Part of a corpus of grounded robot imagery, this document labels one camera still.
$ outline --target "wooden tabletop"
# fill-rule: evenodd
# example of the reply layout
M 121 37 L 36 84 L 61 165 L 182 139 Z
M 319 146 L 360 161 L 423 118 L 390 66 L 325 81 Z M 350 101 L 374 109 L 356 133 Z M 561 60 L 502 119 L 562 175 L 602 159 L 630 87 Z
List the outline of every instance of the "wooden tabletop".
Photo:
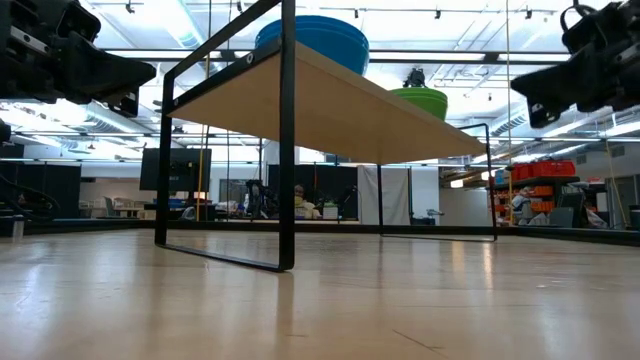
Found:
M 278 140 L 279 84 L 278 53 L 171 116 Z M 296 145 L 357 162 L 391 164 L 485 151 L 477 139 L 299 43 L 295 107 Z

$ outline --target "white curtain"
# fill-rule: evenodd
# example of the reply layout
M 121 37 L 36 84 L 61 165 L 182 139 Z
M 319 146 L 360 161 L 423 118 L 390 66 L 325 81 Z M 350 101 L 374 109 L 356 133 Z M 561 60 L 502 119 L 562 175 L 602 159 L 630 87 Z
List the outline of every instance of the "white curtain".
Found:
M 375 166 L 358 166 L 358 189 L 360 222 L 377 225 L 378 170 Z M 382 169 L 382 214 L 385 225 L 410 225 L 407 169 Z

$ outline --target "green bowl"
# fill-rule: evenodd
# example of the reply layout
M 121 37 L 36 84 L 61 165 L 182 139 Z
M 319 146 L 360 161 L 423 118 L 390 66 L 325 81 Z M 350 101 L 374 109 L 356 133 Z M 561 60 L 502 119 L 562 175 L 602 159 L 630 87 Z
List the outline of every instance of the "green bowl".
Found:
M 440 120 L 447 117 L 447 96 L 441 91 L 427 88 L 403 88 L 391 90 L 391 92 Z

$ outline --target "wooden floor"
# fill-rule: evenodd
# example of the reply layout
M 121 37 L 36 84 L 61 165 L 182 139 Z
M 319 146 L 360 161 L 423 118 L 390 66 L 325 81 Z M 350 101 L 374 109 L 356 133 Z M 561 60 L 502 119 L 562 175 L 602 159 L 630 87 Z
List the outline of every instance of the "wooden floor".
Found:
M 299 234 L 275 275 L 150 230 L 0 244 L 0 359 L 637 359 L 640 249 Z M 173 242 L 267 260 L 274 239 Z

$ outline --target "blue bowl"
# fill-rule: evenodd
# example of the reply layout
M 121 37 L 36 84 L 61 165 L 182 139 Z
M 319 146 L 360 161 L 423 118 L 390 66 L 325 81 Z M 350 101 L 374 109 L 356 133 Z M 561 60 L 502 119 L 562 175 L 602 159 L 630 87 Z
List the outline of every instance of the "blue bowl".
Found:
M 265 26 L 256 37 L 256 48 L 275 40 L 280 20 Z M 369 42 L 355 27 L 324 16 L 296 16 L 296 40 L 351 71 L 364 75 L 369 64 Z

